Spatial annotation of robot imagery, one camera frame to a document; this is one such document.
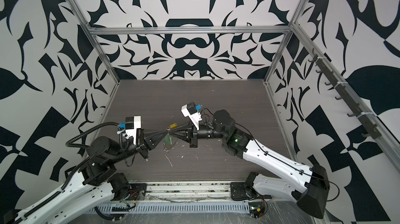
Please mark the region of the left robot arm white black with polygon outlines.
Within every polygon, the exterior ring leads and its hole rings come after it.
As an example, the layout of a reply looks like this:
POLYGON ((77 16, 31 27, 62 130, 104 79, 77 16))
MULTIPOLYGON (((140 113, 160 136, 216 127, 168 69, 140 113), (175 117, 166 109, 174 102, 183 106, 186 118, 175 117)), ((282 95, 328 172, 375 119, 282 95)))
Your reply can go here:
POLYGON ((108 201, 128 197, 130 184, 115 164, 136 155, 144 159, 169 134, 167 130, 145 133, 136 129, 120 142, 105 136, 86 147, 87 158, 69 174, 66 181, 31 206, 4 216, 6 224, 67 224, 87 211, 108 201))

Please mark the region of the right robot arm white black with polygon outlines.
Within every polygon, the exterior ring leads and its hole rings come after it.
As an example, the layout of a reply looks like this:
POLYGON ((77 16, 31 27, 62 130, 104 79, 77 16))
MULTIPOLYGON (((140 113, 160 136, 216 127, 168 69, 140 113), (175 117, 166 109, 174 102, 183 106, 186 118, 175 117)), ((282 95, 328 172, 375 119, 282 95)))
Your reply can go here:
POLYGON ((312 167, 295 162, 260 143, 249 130, 235 122, 226 110, 216 111, 212 120, 200 124, 199 112, 185 112, 190 120, 178 126, 171 125, 169 134, 189 143, 192 147, 200 139, 221 139, 225 151, 272 172, 279 180, 268 179, 260 173, 250 173, 245 187, 255 197, 270 195, 293 201, 308 215, 323 219, 330 186, 326 169, 317 164, 312 167))

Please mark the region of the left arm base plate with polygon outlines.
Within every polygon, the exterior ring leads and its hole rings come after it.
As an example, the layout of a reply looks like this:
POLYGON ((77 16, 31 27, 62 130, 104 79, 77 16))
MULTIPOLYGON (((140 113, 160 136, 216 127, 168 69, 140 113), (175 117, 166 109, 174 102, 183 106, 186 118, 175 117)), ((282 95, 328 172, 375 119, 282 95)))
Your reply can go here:
POLYGON ((131 183, 126 201, 138 201, 146 197, 147 183, 131 183))

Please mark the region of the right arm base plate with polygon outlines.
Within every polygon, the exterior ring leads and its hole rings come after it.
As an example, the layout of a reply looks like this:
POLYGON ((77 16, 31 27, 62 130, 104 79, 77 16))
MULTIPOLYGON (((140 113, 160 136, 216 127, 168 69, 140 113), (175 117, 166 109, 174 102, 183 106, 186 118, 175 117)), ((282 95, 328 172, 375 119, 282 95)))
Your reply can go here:
POLYGON ((271 200, 270 195, 260 195, 255 190, 246 186, 244 182, 230 183, 230 197, 233 201, 271 200))

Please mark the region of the large wire keyring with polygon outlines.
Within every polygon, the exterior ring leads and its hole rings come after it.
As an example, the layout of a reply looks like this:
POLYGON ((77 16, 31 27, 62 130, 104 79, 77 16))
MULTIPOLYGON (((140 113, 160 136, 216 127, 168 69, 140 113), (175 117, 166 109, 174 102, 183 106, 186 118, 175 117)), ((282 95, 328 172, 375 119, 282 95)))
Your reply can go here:
POLYGON ((176 137, 174 135, 171 135, 171 134, 168 134, 168 135, 165 136, 165 139, 164 139, 164 142, 163 142, 163 148, 164 148, 164 150, 166 152, 169 152, 176 146, 176 144, 178 142, 179 142, 179 138, 178 137, 176 137))

